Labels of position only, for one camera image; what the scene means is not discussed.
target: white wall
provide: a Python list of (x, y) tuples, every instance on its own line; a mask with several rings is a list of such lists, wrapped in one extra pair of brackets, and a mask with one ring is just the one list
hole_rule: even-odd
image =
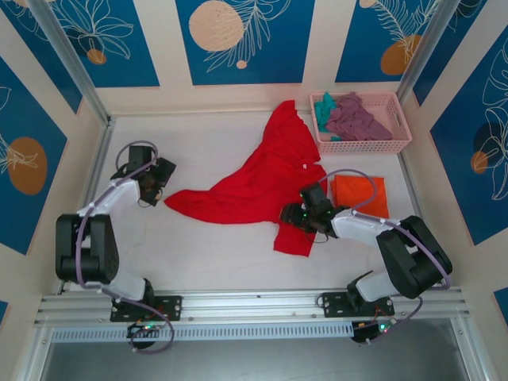
[(35, 57), (0, 11), (0, 56), (67, 136), (27, 256), (0, 244), (0, 300), (10, 304), (0, 332), (0, 379), (11, 379), (26, 345), (40, 297), (55, 291), (55, 221), (76, 210), (86, 190), (102, 127), (83, 102), (75, 115)]
[(488, 0), (422, 107), (413, 96), (403, 105), (414, 138), (405, 156), (422, 213), (453, 262), (454, 283), (463, 288), (501, 379), (508, 379), (508, 327), (493, 292), (508, 287), (508, 230), (473, 245), (429, 131), (506, 27), (507, 14), (506, 0)]
[(356, 1), (316, 0), (302, 84), (194, 87), (175, 1), (135, 0), (160, 88), (98, 89), (98, 93), (117, 115), (273, 110), (286, 99), (296, 99), (304, 110), (310, 108), (313, 91), (396, 90), (398, 82), (335, 84)]

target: leaf line drawing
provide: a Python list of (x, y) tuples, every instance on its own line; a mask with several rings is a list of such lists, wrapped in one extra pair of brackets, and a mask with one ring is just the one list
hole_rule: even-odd
[[(21, 25), (47, 40), (28, 8), (14, 0), (3, 1)], [(52, 0), (49, 6), (79, 56), (97, 65), (106, 62), (106, 53), (130, 59), (131, 51), (122, 39), (133, 33), (134, 25), (110, 16), (110, 0)]]
[(416, 50), (417, 36), (429, 24), (440, 2), (441, 0), (420, 0), (412, 13), (407, 9), (406, 0), (374, 0), (363, 7), (377, 12), (381, 26), (390, 33), (394, 42), (404, 48), (407, 64)]
[[(282, 7), (275, 6), (284, 1)], [(204, 59), (210, 63), (206, 72), (225, 64), (239, 69), (247, 67), (249, 60), (270, 42), (269, 21), (275, 20), (290, 6), (291, 0), (216, 0), (204, 2), (190, 17), (189, 26), (194, 41), (207, 51)], [(200, 34), (208, 14), (218, 16), (212, 25), (206, 25), (206, 37)]]
[(471, 18), (476, 15), (478, 12), (480, 6), (482, 5), (483, 0), (462, 0), (459, 5), (457, 6), (457, 9), (455, 10), (455, 13), (453, 14), (450, 22), (448, 23), (448, 27), (455, 32), (457, 29), (457, 25), (459, 22), (459, 19), (461, 18)]
[[(0, 111), (6, 107), (10, 92), (9, 87), (0, 87)], [(37, 168), (37, 164), (33, 162), (36, 158), (37, 154), (27, 156), (12, 149), (0, 134), (0, 174), (4, 173), (10, 166), (15, 169), (16, 165)]]
[(487, 139), (475, 152), (471, 161), (473, 171), (483, 173), (491, 169), (493, 201), (508, 195), (508, 40), (494, 58), (489, 78), (483, 89), (486, 107)]

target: orange cloth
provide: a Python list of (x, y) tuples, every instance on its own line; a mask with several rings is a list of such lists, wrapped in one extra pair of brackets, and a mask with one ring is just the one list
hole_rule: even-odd
[[(389, 218), (387, 190), (384, 186), (384, 178), (373, 177), (378, 187), (378, 195), (374, 201), (358, 209), (359, 212), (371, 214), (376, 217)], [(333, 199), (337, 206), (355, 206), (372, 196), (372, 185), (364, 177), (336, 175), (330, 182)]]

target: pink basket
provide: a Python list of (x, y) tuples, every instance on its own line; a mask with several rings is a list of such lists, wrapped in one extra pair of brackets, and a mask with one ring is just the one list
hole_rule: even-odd
[[(320, 153), (399, 153), (413, 139), (406, 118), (402, 113), (400, 103), (398, 103), (397, 95), (391, 91), (376, 91), (358, 92), (357, 94), (362, 98), (362, 104), (365, 109), (374, 115), (374, 118), (379, 123), (391, 131), (394, 136), (393, 140), (331, 141), (331, 138), (336, 135), (319, 131), (314, 109), (314, 103), (322, 101), (324, 94), (325, 93), (312, 93), (310, 95), (310, 108), (312, 109), (317, 147)], [(347, 93), (330, 93), (335, 101), (345, 94)]]

